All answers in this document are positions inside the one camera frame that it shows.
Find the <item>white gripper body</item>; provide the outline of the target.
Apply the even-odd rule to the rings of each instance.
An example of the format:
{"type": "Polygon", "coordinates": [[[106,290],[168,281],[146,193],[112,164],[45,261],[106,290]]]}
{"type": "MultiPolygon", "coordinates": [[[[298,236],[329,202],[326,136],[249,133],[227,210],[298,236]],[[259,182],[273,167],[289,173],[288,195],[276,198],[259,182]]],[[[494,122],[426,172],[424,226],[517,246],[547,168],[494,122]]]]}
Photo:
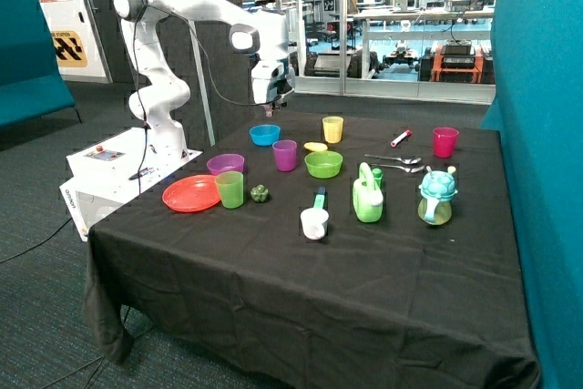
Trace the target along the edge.
{"type": "Polygon", "coordinates": [[[256,105],[283,102],[295,89],[295,72],[289,59],[260,60],[251,70],[251,89],[256,105]]]}

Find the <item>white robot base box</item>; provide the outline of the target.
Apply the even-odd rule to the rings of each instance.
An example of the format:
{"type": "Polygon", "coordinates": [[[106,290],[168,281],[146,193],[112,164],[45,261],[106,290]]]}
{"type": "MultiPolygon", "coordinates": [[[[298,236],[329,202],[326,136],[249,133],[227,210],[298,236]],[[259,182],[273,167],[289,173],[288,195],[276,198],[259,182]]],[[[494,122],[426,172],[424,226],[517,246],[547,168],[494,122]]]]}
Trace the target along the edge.
{"type": "Polygon", "coordinates": [[[90,228],[152,188],[200,151],[160,146],[145,128],[130,128],[66,157],[72,178],[60,186],[62,198],[83,242],[90,228]],[[136,180],[141,169],[155,170],[136,180]]]}

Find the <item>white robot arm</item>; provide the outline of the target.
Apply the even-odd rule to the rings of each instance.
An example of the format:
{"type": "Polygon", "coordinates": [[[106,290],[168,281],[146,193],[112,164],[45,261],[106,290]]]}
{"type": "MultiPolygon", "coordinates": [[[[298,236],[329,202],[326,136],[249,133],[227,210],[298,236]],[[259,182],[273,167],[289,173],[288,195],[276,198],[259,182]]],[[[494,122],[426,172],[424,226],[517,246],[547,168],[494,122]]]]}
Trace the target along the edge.
{"type": "Polygon", "coordinates": [[[149,144],[164,161],[188,155],[183,127],[171,111],[190,98],[190,89],[169,68],[156,31],[157,23],[170,15],[194,22],[229,25],[229,42],[239,54],[256,54],[251,71],[255,103],[273,107],[295,85],[290,69],[289,27],[285,14],[267,9],[245,11],[227,0],[114,0],[133,67],[150,84],[129,99],[133,114],[148,126],[149,144]]]}

